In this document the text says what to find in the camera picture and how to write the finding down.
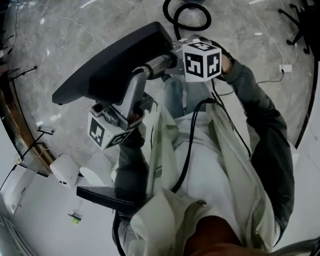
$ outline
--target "cube with fiducial marker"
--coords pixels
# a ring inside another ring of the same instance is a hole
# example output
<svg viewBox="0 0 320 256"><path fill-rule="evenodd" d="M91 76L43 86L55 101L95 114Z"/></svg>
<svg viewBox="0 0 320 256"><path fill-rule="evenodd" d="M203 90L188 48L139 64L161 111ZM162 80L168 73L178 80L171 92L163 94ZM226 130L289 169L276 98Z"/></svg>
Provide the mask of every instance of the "cube with fiducial marker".
<svg viewBox="0 0 320 256"><path fill-rule="evenodd" d="M206 82L221 75L221 49L205 42L182 45L184 74L187 82Z"/></svg>

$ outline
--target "blue pants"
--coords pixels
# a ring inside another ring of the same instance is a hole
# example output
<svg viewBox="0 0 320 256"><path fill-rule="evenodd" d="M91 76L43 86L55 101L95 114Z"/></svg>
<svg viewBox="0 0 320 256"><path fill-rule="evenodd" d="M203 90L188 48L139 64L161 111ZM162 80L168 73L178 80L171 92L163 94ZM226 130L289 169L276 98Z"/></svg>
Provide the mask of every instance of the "blue pants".
<svg viewBox="0 0 320 256"><path fill-rule="evenodd" d="M185 109L182 103L184 91L183 82L176 77L169 78L165 81L163 103L173 119L194 112L200 101L210 97L210 92L204 82L184 82L184 86L186 89ZM203 104L199 111L205 112L206 104Z"/></svg>

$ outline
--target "gray floor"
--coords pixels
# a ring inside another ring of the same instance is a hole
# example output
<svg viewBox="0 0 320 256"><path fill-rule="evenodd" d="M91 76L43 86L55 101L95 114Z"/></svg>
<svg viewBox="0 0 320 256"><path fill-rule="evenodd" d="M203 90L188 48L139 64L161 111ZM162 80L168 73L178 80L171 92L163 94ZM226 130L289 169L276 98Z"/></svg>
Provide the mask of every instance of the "gray floor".
<svg viewBox="0 0 320 256"><path fill-rule="evenodd" d="M54 155L71 155L79 165L85 164L98 150L93 143L88 145L90 139L87 136L88 107L93 101L82 98L68 105L58 106L52 103L53 92L101 48L106 48L143 25L159 21L175 39L173 26L162 12L163 0L96 0L81 8L86 2L87 0L21 1L17 18L18 36L8 58L11 68L26 70L34 65L38 66L37 71L16 81L23 111L33 131L39 124L54 128L54 136L43 137ZM211 13L212 24L200 34L217 41L240 62L249 66L257 82L278 80L281 77L279 64L282 64L283 58L273 40L266 35L248 2L249 0L206 0L204 6ZM10 15L7 15L7 35L14 33L15 4L13 2ZM172 0L170 13L173 14L180 5L180 1ZM288 5L288 0L264 0L252 7L277 43L285 62L293 66L293 72L286 73L281 82L263 83L261 87L283 114L288 125L289 141L294 144L309 104L314 60L311 55L303 53L303 40L295 46L286 44L286 39L292 39L298 31L277 11L284 8L296 17ZM196 26L202 24L205 17L197 10L190 10L184 11L180 20ZM181 35L187 37L191 32L181 31ZM160 80L149 81L146 86L147 93L159 102L162 89L163 83ZM231 90L225 83L219 83L217 89L220 93ZM236 97L228 95L223 100L235 124L239 126L239 131L248 140L245 118ZM151 123L152 117L151 114L146 120ZM72 150L85 147L85 150ZM118 149L113 148L105 154L115 160L117 152Z"/></svg>

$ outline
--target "black office chair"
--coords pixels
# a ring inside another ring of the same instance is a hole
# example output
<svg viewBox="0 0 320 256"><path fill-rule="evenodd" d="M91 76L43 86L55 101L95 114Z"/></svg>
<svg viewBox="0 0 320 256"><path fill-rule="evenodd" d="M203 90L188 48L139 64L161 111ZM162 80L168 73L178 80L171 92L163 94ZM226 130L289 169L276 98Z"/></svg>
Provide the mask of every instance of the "black office chair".
<svg viewBox="0 0 320 256"><path fill-rule="evenodd" d="M290 14L285 12L283 9L278 9L280 14L284 14L287 16L298 28L298 34L295 36L293 41L287 40L286 43L290 46L295 45L298 40L303 37L305 41L305 48L303 49L305 54L310 54L310 49L313 55L320 59L320 52L318 50L319 40L317 39L318 35L315 33L314 26L319 24L319 10L317 9L316 2L314 5L309 5L307 0L302 0L303 7L300 8L294 4L290 4L289 6L292 9L295 9L296 14L298 16L298 20L293 18Z"/></svg>

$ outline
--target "black curved edge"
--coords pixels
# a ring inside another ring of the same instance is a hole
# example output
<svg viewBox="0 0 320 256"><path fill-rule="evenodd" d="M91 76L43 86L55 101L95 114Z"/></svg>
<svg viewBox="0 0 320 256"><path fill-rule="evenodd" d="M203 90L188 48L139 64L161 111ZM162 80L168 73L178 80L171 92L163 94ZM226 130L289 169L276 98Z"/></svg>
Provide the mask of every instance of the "black curved edge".
<svg viewBox="0 0 320 256"><path fill-rule="evenodd" d="M302 124L302 128L299 134L298 139L296 140L296 143L294 145L294 147L296 149L298 149L302 138L305 134L306 128L308 126L309 123L309 117L311 115L312 109L314 107L314 103L315 103L315 96L316 96L316 91L317 91L317 83L318 83L318 68L319 68L319 61L317 60L317 58L314 58L314 71L313 71L313 82L312 82L312 89L311 89L311 95L310 95L310 101L309 101L309 106L308 109L306 111L306 115Z"/></svg>

